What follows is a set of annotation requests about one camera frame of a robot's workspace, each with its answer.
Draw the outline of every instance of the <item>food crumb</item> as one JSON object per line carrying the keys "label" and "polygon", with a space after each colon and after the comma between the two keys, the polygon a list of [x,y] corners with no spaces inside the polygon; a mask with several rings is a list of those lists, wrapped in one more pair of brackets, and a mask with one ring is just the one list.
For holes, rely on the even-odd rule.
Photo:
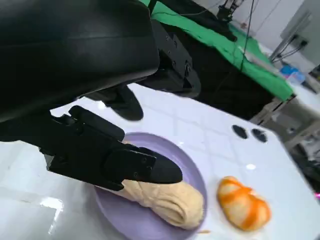
{"label": "food crumb", "polygon": [[201,230],[198,232],[198,234],[209,234],[209,233],[211,233],[210,230]]}

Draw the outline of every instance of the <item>white table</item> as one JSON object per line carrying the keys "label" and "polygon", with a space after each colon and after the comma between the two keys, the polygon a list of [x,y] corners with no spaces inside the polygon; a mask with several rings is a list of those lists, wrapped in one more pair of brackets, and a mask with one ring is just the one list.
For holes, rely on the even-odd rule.
{"label": "white table", "polygon": [[[254,124],[191,99],[138,85],[130,88],[143,106],[139,122],[126,121],[87,98],[76,104],[126,132],[165,137],[191,156],[209,198],[202,229],[210,233],[197,234],[194,240],[314,240],[319,235],[320,205],[275,134],[267,130],[267,143],[251,134],[244,140],[231,125],[250,132]],[[99,212],[91,185],[47,172],[35,146],[1,143],[0,153],[0,239],[123,240]],[[272,218],[266,227],[244,233],[227,222],[215,197],[217,182],[224,176],[235,176],[267,199]]]}

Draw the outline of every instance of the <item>green fabric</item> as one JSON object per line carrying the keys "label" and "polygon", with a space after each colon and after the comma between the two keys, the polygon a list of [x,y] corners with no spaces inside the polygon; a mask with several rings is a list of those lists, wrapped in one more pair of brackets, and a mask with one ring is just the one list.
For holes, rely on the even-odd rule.
{"label": "green fabric", "polygon": [[[150,0],[140,1],[145,5],[148,5],[150,2]],[[243,53],[238,46],[241,46],[242,49],[244,48],[246,36],[236,28],[231,27],[230,29],[238,38],[237,42],[229,41],[215,31],[207,29],[186,17],[178,15],[176,12],[172,11],[159,1],[156,3],[151,17],[152,19],[156,19],[161,23],[182,29],[193,38],[197,39],[203,44],[206,44],[207,46],[215,47],[230,63],[232,63],[238,69],[240,68]],[[255,39],[248,39],[246,49],[251,54],[255,55],[266,63],[269,63],[268,58],[260,51],[258,43]],[[293,90],[283,79],[273,75],[271,72],[268,72],[260,66],[250,63],[246,59],[244,60],[242,71],[260,84],[263,88],[283,101],[287,100],[293,94]]]}

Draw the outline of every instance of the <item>wire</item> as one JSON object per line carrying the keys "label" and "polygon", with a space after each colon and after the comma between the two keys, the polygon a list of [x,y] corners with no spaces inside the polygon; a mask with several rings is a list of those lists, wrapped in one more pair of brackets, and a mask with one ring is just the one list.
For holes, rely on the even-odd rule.
{"label": "wire", "polygon": [[278,56],[281,58],[281,54],[287,49],[287,47],[297,38],[297,35],[294,35],[291,40],[285,45],[285,47],[278,53]]}
{"label": "wire", "polygon": [[295,54],[295,53],[299,52],[302,48],[303,48],[303,46],[299,46],[299,47],[297,47],[296,49],[294,49],[294,50],[292,50],[292,51],[288,52],[287,54],[285,54],[284,56],[280,57],[279,59],[277,59],[277,60],[273,61],[273,63],[279,62],[279,61],[281,61],[281,60],[283,60],[283,59],[285,59],[285,58],[287,58],[287,57],[290,57],[291,55],[293,55],[293,54]]}
{"label": "wire", "polygon": [[165,12],[165,11],[158,11],[158,12],[153,13],[151,15],[151,17],[153,17],[154,15],[157,15],[157,14],[167,14],[167,15],[170,15],[170,16],[194,16],[194,15],[200,15],[200,14],[203,14],[203,13],[209,11],[210,9],[214,8],[215,6],[217,6],[218,4],[220,4],[223,1],[224,0],[220,0],[217,3],[215,3],[214,5],[209,6],[205,10],[203,10],[201,12],[197,12],[197,13],[183,13],[183,14],[176,13],[176,14],[172,14],[172,13],[168,13],[168,12]]}
{"label": "wire", "polygon": [[269,14],[264,18],[260,26],[255,31],[256,33],[259,32],[259,30],[262,28],[262,26],[265,24],[267,19],[271,16],[271,14],[277,9],[278,5],[281,3],[282,0],[278,0],[278,2],[274,5],[273,9],[269,12]]}
{"label": "wire", "polygon": [[251,28],[252,14],[254,13],[254,4],[255,4],[255,0],[252,0],[251,9],[250,9],[249,24],[248,24],[248,29],[246,31],[245,44],[244,44],[244,49],[243,49],[242,61],[241,61],[241,65],[240,65],[240,72],[242,72],[242,70],[243,70],[244,61],[245,61],[245,58],[246,58],[246,50],[247,50],[247,45],[248,45],[248,40],[249,40],[249,33],[250,33],[250,28]]}
{"label": "wire", "polygon": [[[260,0],[257,0],[257,1],[256,1],[256,4],[255,4],[254,9],[253,9],[253,11],[252,11],[252,14],[256,11],[259,2],[260,2]],[[247,17],[243,22],[244,22],[244,23],[247,22],[247,21],[249,20],[249,18],[250,18],[250,13],[249,13],[248,17]]]}
{"label": "wire", "polygon": [[[241,60],[241,65],[240,65],[240,72],[242,72],[243,70],[243,66],[244,66],[244,60],[246,57],[246,50],[247,50],[247,44],[248,44],[248,39],[249,39],[249,32],[250,32],[250,27],[251,27],[251,20],[252,20],[252,13],[254,11],[254,4],[255,4],[255,0],[252,0],[251,3],[251,9],[250,9],[250,16],[249,16],[249,24],[248,24],[248,29],[246,32],[246,37],[245,37],[245,44],[244,44],[244,49],[243,49],[243,55],[242,55],[242,60]],[[234,65],[234,61],[235,61],[235,51],[236,51],[236,47],[233,49],[233,64],[232,67]],[[216,87],[215,91],[212,94],[212,98],[214,97],[214,95],[219,91],[219,89],[221,88],[221,86],[223,85],[223,83],[230,77],[232,76],[235,72],[237,71],[236,68],[234,68],[234,70],[230,70],[229,74],[219,83],[219,85]]]}

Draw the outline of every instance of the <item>black button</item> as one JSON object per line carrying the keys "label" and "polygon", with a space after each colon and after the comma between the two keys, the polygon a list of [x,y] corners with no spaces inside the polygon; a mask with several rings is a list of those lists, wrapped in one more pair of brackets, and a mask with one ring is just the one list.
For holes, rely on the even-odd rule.
{"label": "black button", "polygon": [[237,134],[240,138],[242,138],[242,139],[248,138],[247,132],[243,127],[238,126],[238,125],[233,125],[232,129],[235,132],[235,134]]}
{"label": "black button", "polygon": [[266,143],[268,140],[266,133],[262,130],[254,128],[251,130],[251,133],[256,139],[258,139],[262,143]]}

